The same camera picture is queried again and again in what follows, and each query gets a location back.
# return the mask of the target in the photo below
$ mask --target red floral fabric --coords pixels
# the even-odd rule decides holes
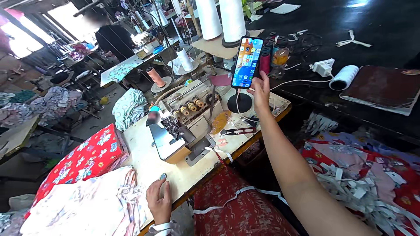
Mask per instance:
[[[194,194],[194,209],[204,210],[223,204],[235,192],[249,184],[224,168]],[[277,235],[298,236],[298,232],[280,211],[256,190],[242,192],[222,209],[194,215],[194,234],[213,235]]]
[[[72,184],[114,170],[128,156],[127,148],[114,124],[101,129],[67,154],[48,174],[35,195],[32,206],[48,195],[56,184]]]

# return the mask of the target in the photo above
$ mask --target sewing machine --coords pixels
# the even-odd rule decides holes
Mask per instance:
[[[170,164],[185,159],[193,166],[209,152],[205,147],[216,145],[209,135],[211,121],[223,112],[220,99],[231,87],[218,87],[211,110],[213,86],[206,77],[201,80],[193,81],[158,104],[161,119],[150,126],[150,131],[159,157]]]

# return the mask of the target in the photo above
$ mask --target hand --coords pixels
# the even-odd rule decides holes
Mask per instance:
[[[171,220],[171,192],[169,191],[169,181],[165,182],[165,180],[165,178],[156,180],[146,191],[147,206],[155,219],[156,225],[168,223]],[[163,186],[164,197],[159,199],[160,187],[163,182],[165,182]]]
[[[254,95],[254,110],[258,116],[263,116],[264,112],[270,112],[268,101],[270,100],[270,79],[264,71],[260,71],[261,78],[252,79],[251,89],[247,92]]]

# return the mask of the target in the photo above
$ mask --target sleeve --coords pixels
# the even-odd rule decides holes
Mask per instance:
[[[164,223],[160,225],[152,224],[149,227],[149,233],[155,236],[179,236],[179,226],[176,221],[171,220],[169,223]]]

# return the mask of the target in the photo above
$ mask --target white thread roll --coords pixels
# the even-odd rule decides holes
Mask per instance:
[[[247,33],[242,1],[220,0],[219,3],[225,42],[236,42]]]
[[[158,10],[159,16],[158,16],[158,14],[156,13],[155,6],[152,6],[152,7],[153,7],[153,10],[152,10],[151,14],[154,16],[152,18],[155,21],[155,24],[160,25],[160,21],[159,21],[159,16],[160,16],[160,20],[162,21],[162,26],[167,26],[169,24],[169,22],[166,19],[165,14],[163,14],[162,8],[158,7],[159,8],[159,10]]]
[[[222,33],[219,15],[214,0],[196,0],[198,15],[200,16],[203,39],[214,39]]]
[[[189,56],[187,55],[185,49],[182,49],[182,51],[176,52],[178,55],[179,60],[181,61],[182,67],[185,71],[190,71],[193,69],[192,63],[189,60]]]
[[[336,91],[347,89],[358,72],[359,67],[357,66],[351,65],[343,67],[333,80],[330,81],[330,88]]]
[[[175,12],[178,16],[182,15],[182,11],[181,11],[181,7],[179,6],[179,0],[171,0],[172,1],[172,6],[175,9]]]
[[[141,20],[141,21],[142,21],[143,26],[144,26],[146,29],[150,29],[150,26],[147,24],[147,22],[143,19],[143,17],[140,15],[140,13],[139,13],[138,11],[136,11],[136,16],[139,18],[139,20]]]

